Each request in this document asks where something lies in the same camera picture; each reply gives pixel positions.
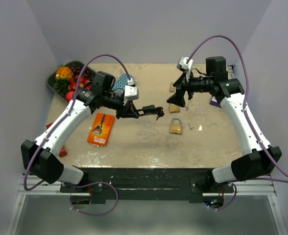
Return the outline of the small brass padlock with keys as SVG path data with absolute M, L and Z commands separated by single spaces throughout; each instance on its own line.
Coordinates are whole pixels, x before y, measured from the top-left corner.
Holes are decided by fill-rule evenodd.
M 170 84 L 169 92 L 174 93 L 175 92 L 175 87 L 173 83 Z

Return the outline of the long shackle brass padlock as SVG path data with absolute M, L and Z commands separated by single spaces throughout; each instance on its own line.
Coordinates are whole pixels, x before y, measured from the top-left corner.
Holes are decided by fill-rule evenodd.
M 169 105 L 169 112 L 170 113 L 179 113 L 180 112 L 180 107 L 174 104 Z

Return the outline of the black key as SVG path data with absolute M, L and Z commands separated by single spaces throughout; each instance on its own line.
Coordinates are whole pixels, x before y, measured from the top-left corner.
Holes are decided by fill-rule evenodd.
M 164 116 L 163 107 L 156 107 L 156 120 Z

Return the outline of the short shackle brass padlock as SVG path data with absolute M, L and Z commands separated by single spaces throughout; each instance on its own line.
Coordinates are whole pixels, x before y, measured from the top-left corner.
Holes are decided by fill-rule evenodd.
M 183 125 L 182 125 L 181 118 L 173 117 L 171 119 L 171 122 L 169 125 L 169 133 L 170 134 L 177 134 L 177 135 L 183 134 Z

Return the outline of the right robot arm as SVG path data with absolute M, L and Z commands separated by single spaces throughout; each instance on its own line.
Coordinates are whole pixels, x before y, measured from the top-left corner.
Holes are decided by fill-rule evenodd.
M 194 93 L 209 93 L 227 114 L 241 145 L 242 157 L 210 172 L 205 181 L 207 190 L 217 192 L 225 182 L 245 181 L 270 174 L 282 152 L 262 134 L 244 100 L 241 83 L 228 77 L 225 58 L 206 58 L 204 76 L 193 75 L 192 61 L 187 57 L 179 60 L 177 68 L 182 71 L 182 75 L 173 83 L 175 94 L 167 102 L 185 107 L 186 94 L 188 99 L 192 99 Z

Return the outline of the blue zigzag sponge pack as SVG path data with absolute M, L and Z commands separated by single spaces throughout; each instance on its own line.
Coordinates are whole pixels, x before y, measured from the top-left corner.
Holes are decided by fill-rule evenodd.
M 132 75 L 122 74 L 114 83 L 112 91 L 116 93 L 123 93 L 125 86 L 135 86 L 135 80 Z

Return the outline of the purple white box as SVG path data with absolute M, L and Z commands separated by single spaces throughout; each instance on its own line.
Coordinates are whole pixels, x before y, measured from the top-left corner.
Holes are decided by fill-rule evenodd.
M 216 98 L 212 96 L 210 100 L 210 105 L 221 108 L 220 104 L 217 102 Z

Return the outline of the orange razor box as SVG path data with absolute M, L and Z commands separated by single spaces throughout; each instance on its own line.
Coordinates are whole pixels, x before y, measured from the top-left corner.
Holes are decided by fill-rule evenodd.
M 87 142 L 94 146 L 106 146 L 114 122 L 114 115 L 97 113 L 91 131 L 87 137 Z

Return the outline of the small red apples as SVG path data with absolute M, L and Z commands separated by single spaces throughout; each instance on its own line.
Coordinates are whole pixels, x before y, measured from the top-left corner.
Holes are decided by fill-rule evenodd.
M 78 86 L 79 88 L 83 88 L 83 86 L 88 84 L 90 81 L 91 80 L 90 80 L 90 78 L 88 76 L 82 76 L 80 81 L 78 82 L 78 75 L 76 75 L 75 77 L 72 77 L 69 80 L 68 90 L 69 91 L 74 91 L 77 84 L 79 84 L 79 86 Z

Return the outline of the red apple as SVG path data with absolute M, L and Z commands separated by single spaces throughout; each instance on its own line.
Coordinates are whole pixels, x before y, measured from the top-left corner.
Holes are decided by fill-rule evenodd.
M 70 102 L 73 99 L 74 94 L 75 94 L 75 91 L 68 91 L 65 96 L 66 101 Z

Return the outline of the dark grape bunch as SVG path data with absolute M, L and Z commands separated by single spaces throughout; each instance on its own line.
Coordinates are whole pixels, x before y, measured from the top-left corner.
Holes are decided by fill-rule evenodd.
M 72 70 L 72 74 L 74 77 L 73 80 L 76 82 L 78 80 L 79 74 L 81 73 L 82 66 L 72 66 L 71 70 Z M 94 78 L 94 75 L 95 75 L 94 70 L 86 68 L 85 71 L 83 72 L 82 76 L 81 76 L 81 81 L 83 81 L 83 80 L 92 81 Z

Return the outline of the red small box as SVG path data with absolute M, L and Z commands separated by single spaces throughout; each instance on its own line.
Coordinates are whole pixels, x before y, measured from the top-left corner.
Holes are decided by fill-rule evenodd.
M 52 122 L 49 123 L 49 124 L 47 124 L 47 125 L 46 125 L 46 129 L 49 129 L 52 124 L 53 124 Z M 61 150 L 59 151 L 58 156 L 59 156 L 60 158 L 62 158 L 62 157 L 64 157 L 64 156 L 66 156 L 67 154 L 68 154 L 68 153 L 67 153 L 67 151 L 65 150 L 65 147 L 62 146 Z

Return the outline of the orange flower ball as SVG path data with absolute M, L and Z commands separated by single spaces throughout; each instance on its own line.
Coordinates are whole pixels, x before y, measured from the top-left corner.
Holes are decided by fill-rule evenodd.
M 72 70 L 67 66 L 61 66 L 55 73 L 56 80 L 70 80 L 73 76 Z

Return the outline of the grey fruit tray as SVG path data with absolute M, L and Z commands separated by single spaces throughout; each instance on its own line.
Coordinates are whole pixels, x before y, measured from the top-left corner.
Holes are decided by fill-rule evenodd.
M 63 64 L 62 66 L 67 66 L 69 68 L 71 68 L 72 66 L 84 66 L 84 64 L 80 61 L 71 61 L 68 62 L 66 64 Z M 56 80 L 55 79 L 55 73 L 56 71 L 47 79 L 47 86 L 53 91 L 55 92 L 60 98 L 62 98 L 65 102 L 65 96 L 67 94 L 68 90 L 68 85 L 69 85 L 69 80 Z M 85 88 L 90 88 L 91 86 L 91 82 L 90 81 L 88 84 L 86 84 Z

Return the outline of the aluminium frame rail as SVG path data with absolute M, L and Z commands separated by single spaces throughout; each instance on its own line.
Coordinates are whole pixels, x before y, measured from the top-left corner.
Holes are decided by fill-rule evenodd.
M 88 188 L 94 185 L 93 183 L 91 183 L 91 184 L 80 186 L 80 185 L 72 185 L 72 184 L 65 183 L 65 182 L 55 182 L 55 183 L 49 184 L 47 182 L 43 182 L 41 179 L 39 183 L 41 185 L 60 184 L 60 187 L 61 186 L 73 186 L 75 188 Z M 270 178 L 269 174 L 264 175 L 264 176 L 259 176 L 250 180 L 228 181 L 226 183 L 229 186 L 233 187 L 234 189 L 234 191 L 232 192 L 233 194 L 240 193 L 243 195 L 268 195 L 274 192 L 273 179 Z

